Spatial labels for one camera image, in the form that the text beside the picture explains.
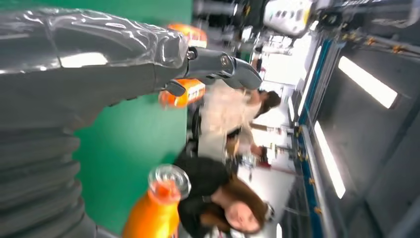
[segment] shiny plastic cover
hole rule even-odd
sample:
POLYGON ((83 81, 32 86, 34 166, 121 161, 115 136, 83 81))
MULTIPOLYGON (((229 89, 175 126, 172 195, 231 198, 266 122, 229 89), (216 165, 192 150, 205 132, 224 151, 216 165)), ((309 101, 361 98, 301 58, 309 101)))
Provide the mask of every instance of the shiny plastic cover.
POLYGON ((0 12, 0 74, 93 65, 182 66, 182 34, 103 12, 34 8, 0 12))

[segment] table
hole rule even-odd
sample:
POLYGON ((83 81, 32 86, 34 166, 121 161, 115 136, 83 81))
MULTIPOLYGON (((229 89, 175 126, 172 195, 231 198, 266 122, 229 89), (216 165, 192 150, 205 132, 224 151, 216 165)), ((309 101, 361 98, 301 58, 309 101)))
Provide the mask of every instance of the table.
MULTIPOLYGON (((190 23, 191 0, 35 0, 31 3, 87 8, 140 22, 190 23)), ((135 201, 146 191, 149 170, 172 163, 186 139, 186 110, 164 111, 157 95, 105 108, 94 124, 76 132, 86 211, 98 225, 120 234, 135 201)))

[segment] black jacket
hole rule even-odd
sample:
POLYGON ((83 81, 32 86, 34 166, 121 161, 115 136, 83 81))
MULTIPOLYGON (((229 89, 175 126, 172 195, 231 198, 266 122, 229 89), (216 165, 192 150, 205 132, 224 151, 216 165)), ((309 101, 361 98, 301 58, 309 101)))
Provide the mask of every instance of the black jacket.
POLYGON ((189 196, 178 205, 179 218, 184 229, 192 238, 203 238, 212 227, 200 222, 206 204, 223 184, 229 182, 229 173, 222 162, 205 157, 190 157, 181 153, 174 165, 183 169, 191 183, 189 196))

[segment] white machine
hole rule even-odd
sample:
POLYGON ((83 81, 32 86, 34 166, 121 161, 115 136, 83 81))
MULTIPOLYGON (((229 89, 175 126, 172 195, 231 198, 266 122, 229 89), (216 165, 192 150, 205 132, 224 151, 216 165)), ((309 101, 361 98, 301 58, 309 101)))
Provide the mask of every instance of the white machine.
POLYGON ((309 27, 313 2, 310 0, 272 0, 264 11, 264 26, 290 38, 301 38, 309 27))

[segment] fluorescent light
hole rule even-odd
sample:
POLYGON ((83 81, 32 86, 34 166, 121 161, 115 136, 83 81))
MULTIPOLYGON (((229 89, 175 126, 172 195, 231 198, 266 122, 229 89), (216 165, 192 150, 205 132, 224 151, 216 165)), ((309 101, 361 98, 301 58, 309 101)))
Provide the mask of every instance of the fluorescent light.
POLYGON ((283 230, 281 229, 281 225, 277 224, 276 238, 282 238, 282 237, 283 237, 283 230))
POLYGON ((303 106, 305 104, 306 96, 308 95, 309 86, 311 85, 312 78, 314 76, 314 72, 315 72, 315 68, 316 68, 316 64, 318 62, 318 58, 319 58, 320 54, 321 54, 321 46, 318 47, 318 50, 315 53, 314 62, 312 63, 311 70, 309 71, 308 81, 306 82, 306 86, 305 86, 305 89, 303 91, 301 103, 299 104, 299 107, 298 107, 298 115, 299 116, 302 113, 302 109, 303 109, 303 106))
POLYGON ((315 123, 315 134, 316 138, 318 139, 318 143, 321 148, 325 164, 327 165, 327 170, 329 176, 331 177, 335 193, 341 199, 344 193, 346 192, 346 188, 344 187, 344 183, 341 179, 340 172, 338 171, 337 164, 335 163, 334 157, 332 156, 331 150, 329 149, 329 146, 327 144, 327 140, 325 139, 324 132, 322 132, 321 126, 319 125, 318 121, 315 123))
POLYGON ((292 97, 289 97, 287 103, 289 104, 290 119, 293 121, 295 119, 295 110, 293 109, 292 97))
POLYGON ((355 83, 361 86, 384 107, 390 108, 398 93, 373 77, 370 73, 357 66, 346 57, 341 57, 338 68, 348 75, 355 83))

